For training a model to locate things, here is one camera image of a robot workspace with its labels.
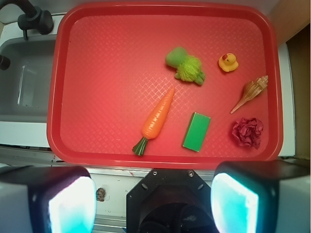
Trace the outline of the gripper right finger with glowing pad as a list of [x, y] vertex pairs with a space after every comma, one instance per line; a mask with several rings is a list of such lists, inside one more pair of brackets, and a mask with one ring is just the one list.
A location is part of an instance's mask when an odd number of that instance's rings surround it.
[[309, 233], [311, 168], [307, 162], [222, 162], [211, 184], [221, 233]]

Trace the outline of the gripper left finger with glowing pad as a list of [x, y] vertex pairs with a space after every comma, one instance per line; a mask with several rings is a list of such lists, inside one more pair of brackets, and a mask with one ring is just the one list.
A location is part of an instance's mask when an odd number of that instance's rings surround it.
[[82, 166], [2, 166], [2, 233], [90, 233], [96, 185]]

